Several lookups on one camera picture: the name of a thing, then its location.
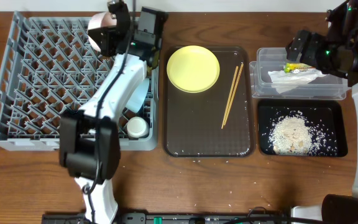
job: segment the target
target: white cup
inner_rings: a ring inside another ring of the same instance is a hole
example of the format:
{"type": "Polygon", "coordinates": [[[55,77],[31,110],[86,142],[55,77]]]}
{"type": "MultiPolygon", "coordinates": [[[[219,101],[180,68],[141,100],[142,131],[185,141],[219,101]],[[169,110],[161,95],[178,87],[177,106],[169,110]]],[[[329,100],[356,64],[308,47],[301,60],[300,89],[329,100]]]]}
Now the white cup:
{"type": "Polygon", "coordinates": [[[149,135],[149,124],[140,117],[131,118],[127,123],[128,136],[131,138],[142,138],[149,135]]]}

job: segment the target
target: yellow object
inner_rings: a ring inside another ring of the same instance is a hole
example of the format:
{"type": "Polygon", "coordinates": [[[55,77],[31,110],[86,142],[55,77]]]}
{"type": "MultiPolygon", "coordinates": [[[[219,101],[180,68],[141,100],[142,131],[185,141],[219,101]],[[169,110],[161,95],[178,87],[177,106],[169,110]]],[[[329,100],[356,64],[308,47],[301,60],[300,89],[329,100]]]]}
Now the yellow object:
{"type": "Polygon", "coordinates": [[[231,99],[230,99],[230,103],[229,103],[229,109],[227,110],[226,119],[224,120],[223,126],[226,125],[227,118],[229,117],[229,113],[230,113],[230,110],[231,110],[231,105],[233,104],[234,96],[236,95],[236,91],[237,91],[237,86],[238,86],[240,78],[241,78],[241,73],[242,73],[242,67],[243,66],[244,66],[244,64],[242,63],[241,66],[240,66],[239,74],[237,75],[237,81],[236,81],[236,84],[234,85],[234,90],[233,90],[233,93],[231,95],[231,99]]]}
{"type": "Polygon", "coordinates": [[[171,83],[188,93],[199,93],[211,88],[218,80],[219,71],[215,55],[200,46],[182,47],[172,54],[167,65],[171,83]]]}
{"type": "Polygon", "coordinates": [[[300,73],[314,69],[314,67],[303,63],[287,63],[284,67],[285,73],[300,73]]]}
{"type": "Polygon", "coordinates": [[[236,77],[237,77],[237,71],[238,71],[238,69],[239,69],[239,67],[236,66],[236,70],[234,71],[233,81],[231,82],[229,98],[227,99],[226,109],[224,110],[224,116],[223,116],[223,121],[222,121],[222,127],[221,127],[221,129],[223,129],[224,123],[225,123],[225,121],[226,121],[226,113],[227,113],[227,109],[229,109],[229,103],[230,103],[231,95],[232,95],[232,93],[233,93],[234,83],[236,82],[236,77]]]}

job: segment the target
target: wooden table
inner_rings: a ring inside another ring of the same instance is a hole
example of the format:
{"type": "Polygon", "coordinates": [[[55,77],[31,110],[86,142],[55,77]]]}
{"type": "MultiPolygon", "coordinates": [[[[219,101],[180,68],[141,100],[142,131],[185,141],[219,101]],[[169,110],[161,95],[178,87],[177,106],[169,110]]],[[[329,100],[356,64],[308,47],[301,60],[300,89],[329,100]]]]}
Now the wooden table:
{"type": "MultiPolygon", "coordinates": [[[[25,16],[93,14],[45,12],[25,16]]],[[[252,61],[259,48],[283,47],[299,29],[325,33],[324,17],[316,13],[171,13],[162,57],[177,45],[239,45],[252,61]]],[[[0,65],[11,19],[11,12],[0,12],[0,65]]],[[[157,148],[122,153],[113,179],[120,207],[165,213],[244,213],[255,206],[279,210],[318,204],[327,194],[351,194],[357,131],[350,92],[340,101],[349,146],[343,158],[266,156],[257,147],[243,159],[176,159],[162,149],[162,101],[160,98],[157,148]]],[[[57,152],[0,148],[0,223],[40,223],[45,212],[80,212],[84,207],[80,189],[58,165],[57,152]]]]}

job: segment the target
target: cable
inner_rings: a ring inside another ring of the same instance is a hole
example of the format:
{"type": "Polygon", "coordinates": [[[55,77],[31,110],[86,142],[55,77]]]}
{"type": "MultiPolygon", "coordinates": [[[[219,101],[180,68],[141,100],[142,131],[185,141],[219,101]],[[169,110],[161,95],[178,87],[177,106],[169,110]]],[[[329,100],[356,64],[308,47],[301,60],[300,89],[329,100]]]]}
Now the cable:
{"type": "Polygon", "coordinates": [[[249,211],[248,215],[247,215],[247,218],[251,217],[252,215],[252,212],[254,212],[254,210],[258,209],[258,208],[261,208],[261,209],[264,209],[265,210],[265,214],[267,213],[267,209],[265,207],[261,207],[261,206],[256,206],[255,208],[251,209],[251,211],[249,211]]]}
{"type": "Polygon", "coordinates": [[[100,99],[98,101],[98,106],[96,107],[96,116],[95,116],[95,118],[97,120],[97,122],[96,122],[96,133],[95,133],[96,174],[95,174],[95,178],[94,178],[94,181],[92,183],[92,186],[89,187],[89,185],[86,185],[86,186],[84,186],[82,188],[83,193],[88,196],[89,206],[91,207],[92,224],[95,224],[94,214],[95,214],[96,211],[95,211],[95,209],[93,207],[91,194],[92,194],[94,188],[96,187],[96,183],[97,183],[98,177],[100,175],[100,168],[102,166],[102,163],[100,162],[100,146],[99,146],[99,138],[100,138],[100,120],[99,120],[99,116],[100,116],[100,110],[102,108],[103,101],[104,101],[106,95],[109,93],[111,87],[115,84],[115,82],[118,80],[118,78],[122,75],[122,72],[124,71],[125,63],[126,63],[126,60],[127,60],[127,57],[128,57],[129,47],[131,46],[132,35],[133,35],[133,32],[134,32],[135,11],[136,11],[136,0],[132,0],[132,20],[131,20],[131,26],[130,26],[130,29],[129,29],[128,44],[127,44],[127,48],[125,50],[124,58],[122,60],[121,68],[119,69],[116,77],[114,77],[112,82],[108,85],[106,90],[101,95],[101,97],[100,97],[100,99]]]}
{"type": "Polygon", "coordinates": [[[238,223],[246,223],[246,222],[297,222],[297,223],[305,223],[305,224],[328,224],[327,222],[310,220],[307,218],[294,218],[294,217],[247,217],[247,218],[238,218],[236,220],[232,220],[226,222],[224,224],[238,224],[238,223]]]}

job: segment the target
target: chopsticks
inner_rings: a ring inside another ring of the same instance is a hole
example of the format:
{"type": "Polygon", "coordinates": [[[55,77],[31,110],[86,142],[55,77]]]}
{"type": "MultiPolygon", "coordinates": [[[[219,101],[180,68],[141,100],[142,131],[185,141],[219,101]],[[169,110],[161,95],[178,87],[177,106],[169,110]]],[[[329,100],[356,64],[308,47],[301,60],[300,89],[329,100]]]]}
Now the chopsticks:
{"type": "Polygon", "coordinates": [[[233,81],[231,83],[229,98],[227,99],[226,109],[224,111],[224,116],[223,116],[221,129],[223,129],[223,126],[226,125],[227,118],[229,117],[231,105],[233,104],[233,99],[234,99],[234,96],[236,95],[236,90],[237,90],[237,86],[239,84],[239,80],[240,80],[240,77],[241,77],[241,72],[242,72],[242,67],[243,66],[244,66],[244,64],[242,63],[241,67],[240,67],[240,71],[238,73],[238,76],[237,76],[237,70],[238,70],[239,67],[236,66],[236,70],[234,71],[233,81]]]}

